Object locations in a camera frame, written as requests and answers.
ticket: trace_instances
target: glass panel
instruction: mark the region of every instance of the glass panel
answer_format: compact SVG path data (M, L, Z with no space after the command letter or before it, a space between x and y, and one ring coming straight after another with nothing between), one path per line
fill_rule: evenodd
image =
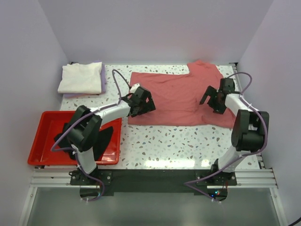
M38 189L28 226L278 226L269 189L229 189L218 204L193 194L116 193L80 201L77 188Z

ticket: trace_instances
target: red plastic tray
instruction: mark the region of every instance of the red plastic tray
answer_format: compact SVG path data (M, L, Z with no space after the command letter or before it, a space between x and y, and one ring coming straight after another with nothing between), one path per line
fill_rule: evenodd
M63 125L68 123L74 111L49 111L41 116L38 130L32 144L28 157L28 164L34 166L51 165L76 165L76 162L69 158L63 151L52 152L50 148L54 144L54 137L61 133ZM113 120L102 126L102 129L113 127L114 132L111 141L101 159L96 162L98 165L113 165L119 161L121 119Z

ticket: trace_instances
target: folded white towel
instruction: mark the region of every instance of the folded white towel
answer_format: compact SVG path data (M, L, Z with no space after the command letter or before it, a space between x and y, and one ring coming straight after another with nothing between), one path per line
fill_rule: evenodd
M63 66L62 81L57 91L59 93L99 94L102 92L101 69L101 62Z

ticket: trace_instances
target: robotic arm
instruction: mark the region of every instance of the robotic arm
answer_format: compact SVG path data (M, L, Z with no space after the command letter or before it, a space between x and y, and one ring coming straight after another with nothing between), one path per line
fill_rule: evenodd
M250 106L244 99L242 102L239 92L235 91L234 80L230 78L221 79L218 90L209 86L200 101L200 105L204 104L207 97L210 96L208 105L213 108L214 113L223 114L226 108L229 108L236 116L234 123L231 143L232 146L221 158L217 159L211 167L214 173L227 166L239 156L255 153L263 147L264 139L267 134L264 132L263 124L258 115L250 110ZM267 112L258 111L263 118L265 126L269 126L269 114ZM235 168L242 162L240 158L235 163L225 168L222 172L232 173Z
M135 117L155 110L151 93L135 84L131 87L130 93L122 97L119 104L110 104L97 108L80 106L77 108L70 122L64 127L63 133L76 121L87 114L89 117L81 120L67 134L67 140L77 150L78 162L82 169L92 177L98 177L98 168L94 159L93 147L98 142L98 133L102 125L123 117Z

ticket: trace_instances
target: terrazzo tabletop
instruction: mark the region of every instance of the terrazzo tabletop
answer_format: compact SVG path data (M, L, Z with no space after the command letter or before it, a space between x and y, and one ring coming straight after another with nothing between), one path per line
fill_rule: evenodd
M226 77L232 66L217 66ZM61 110L76 110L80 105L98 107L117 102L118 92L112 69L119 70L130 81L131 72L186 74L187 65L106 65L107 92L99 96L64 98ZM125 82L116 74L122 95L128 93ZM231 146L232 129L202 126L136 126L122 120L120 157L116 165L104 169L209 169ZM246 157L237 169L259 169L256 156Z

